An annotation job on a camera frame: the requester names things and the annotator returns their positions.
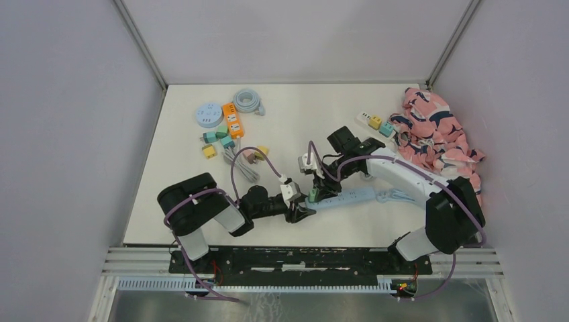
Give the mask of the green plug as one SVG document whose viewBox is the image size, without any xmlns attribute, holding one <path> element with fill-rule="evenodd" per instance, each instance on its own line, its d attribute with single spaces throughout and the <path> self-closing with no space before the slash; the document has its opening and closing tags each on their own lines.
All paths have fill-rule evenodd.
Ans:
<svg viewBox="0 0 569 322">
<path fill-rule="evenodd" d="M 318 188 L 312 188 L 309 191 L 308 197 L 307 197 L 307 201 L 308 203 L 316 203 L 317 202 L 317 198 L 318 198 L 318 194 L 319 194 L 319 189 Z"/>
<path fill-rule="evenodd" d="M 225 138 L 227 136 L 229 136 L 229 129 L 226 125 L 220 125 L 217 127 L 216 131 L 215 131 L 215 135 L 217 137 L 217 139 L 222 139 Z"/>
</svg>

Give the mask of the yellow USB charger plug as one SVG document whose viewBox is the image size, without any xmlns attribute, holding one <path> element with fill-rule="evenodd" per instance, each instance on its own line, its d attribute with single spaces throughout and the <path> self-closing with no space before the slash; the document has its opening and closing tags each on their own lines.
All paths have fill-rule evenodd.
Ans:
<svg viewBox="0 0 569 322">
<path fill-rule="evenodd" d="M 217 155 L 217 150 L 213 144 L 206 144 L 201 149 L 206 159 L 211 159 Z"/>
</svg>

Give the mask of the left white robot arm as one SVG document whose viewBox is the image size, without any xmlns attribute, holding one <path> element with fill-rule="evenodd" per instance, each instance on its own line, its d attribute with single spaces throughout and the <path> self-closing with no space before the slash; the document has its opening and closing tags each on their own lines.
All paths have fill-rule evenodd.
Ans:
<svg viewBox="0 0 569 322">
<path fill-rule="evenodd" d="M 211 254 L 202 226 L 212 219 L 234 237 L 254 228 L 254 220 L 283 215 L 287 223 L 298 223 L 316 214 L 306 206 L 307 195 L 297 183 L 284 180 L 281 193 L 270 196 L 266 188 L 254 185 L 233 201 L 217 187 L 208 172 L 165 188 L 157 196 L 164 212 L 164 224 L 174 235 L 185 253 L 185 263 L 192 271 L 201 273 L 211 264 Z"/>
</svg>

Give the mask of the long blue power strip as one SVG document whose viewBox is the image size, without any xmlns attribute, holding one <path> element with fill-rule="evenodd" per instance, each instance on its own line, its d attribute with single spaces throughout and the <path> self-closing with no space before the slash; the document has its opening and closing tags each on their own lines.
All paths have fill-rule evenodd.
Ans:
<svg viewBox="0 0 569 322">
<path fill-rule="evenodd" d="M 372 201 L 376 199 L 376 192 L 372 187 L 363 187 L 358 189 L 350 189 L 342 191 L 338 196 L 323 199 L 319 202 L 311 202 L 308 198 L 305 199 L 305 205 L 308 209 L 319 210 L 329 209 L 333 207 L 342 207 Z"/>
</svg>

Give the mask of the pink plug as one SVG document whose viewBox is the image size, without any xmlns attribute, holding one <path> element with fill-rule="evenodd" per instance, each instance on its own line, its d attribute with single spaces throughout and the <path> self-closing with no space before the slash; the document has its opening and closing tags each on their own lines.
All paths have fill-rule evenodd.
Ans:
<svg viewBox="0 0 569 322">
<path fill-rule="evenodd" d="M 242 152 L 242 156 L 243 156 L 244 160 L 246 162 L 248 162 L 249 164 L 255 164 L 256 163 L 256 155 L 255 155 L 255 152 L 253 150 L 251 150 L 251 149 L 244 150 Z"/>
</svg>

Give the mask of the teal USB charger plug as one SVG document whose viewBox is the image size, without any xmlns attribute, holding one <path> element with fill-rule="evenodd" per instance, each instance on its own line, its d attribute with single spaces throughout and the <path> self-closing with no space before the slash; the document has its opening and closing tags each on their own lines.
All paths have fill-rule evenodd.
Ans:
<svg viewBox="0 0 569 322">
<path fill-rule="evenodd" d="M 202 134 L 201 140 L 206 144 L 212 144 L 218 140 L 215 131 L 206 131 Z"/>
</svg>

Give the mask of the round blue power socket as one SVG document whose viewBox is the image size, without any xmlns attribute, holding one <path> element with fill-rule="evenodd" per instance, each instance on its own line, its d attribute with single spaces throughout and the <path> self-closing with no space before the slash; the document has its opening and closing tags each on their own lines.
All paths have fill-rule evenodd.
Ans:
<svg viewBox="0 0 569 322">
<path fill-rule="evenodd" d="M 223 121 L 223 109 L 217 103 L 205 103 L 195 111 L 195 120 L 200 127 L 217 127 Z"/>
</svg>

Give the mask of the orange power strip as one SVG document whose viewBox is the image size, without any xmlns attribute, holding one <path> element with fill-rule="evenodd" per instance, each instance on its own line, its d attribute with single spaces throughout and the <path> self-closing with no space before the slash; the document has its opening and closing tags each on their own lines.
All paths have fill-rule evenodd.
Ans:
<svg viewBox="0 0 569 322">
<path fill-rule="evenodd" d="M 221 106 L 229 135 L 232 139 L 238 139 L 244 137 L 244 128 L 240 120 L 240 116 L 237 108 L 233 103 L 226 103 Z"/>
</svg>

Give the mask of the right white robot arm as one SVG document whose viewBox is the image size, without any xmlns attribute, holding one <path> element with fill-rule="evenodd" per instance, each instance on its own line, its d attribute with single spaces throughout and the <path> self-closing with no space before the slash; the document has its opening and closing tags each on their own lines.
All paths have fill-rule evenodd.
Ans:
<svg viewBox="0 0 569 322">
<path fill-rule="evenodd" d="M 391 184 L 423 209 L 423 227 L 402 235 L 390 246 L 387 263 L 393 272 L 406 273 L 425 255 L 452 255 L 463 246 L 485 244 L 486 221 L 467 178 L 444 178 L 424 170 L 374 137 L 360 140 L 346 126 L 327 140 L 337 154 L 333 162 L 324 163 L 313 142 L 298 158 L 300 171 L 313 175 L 316 201 L 337 196 L 343 180 L 361 173 Z"/>
</svg>

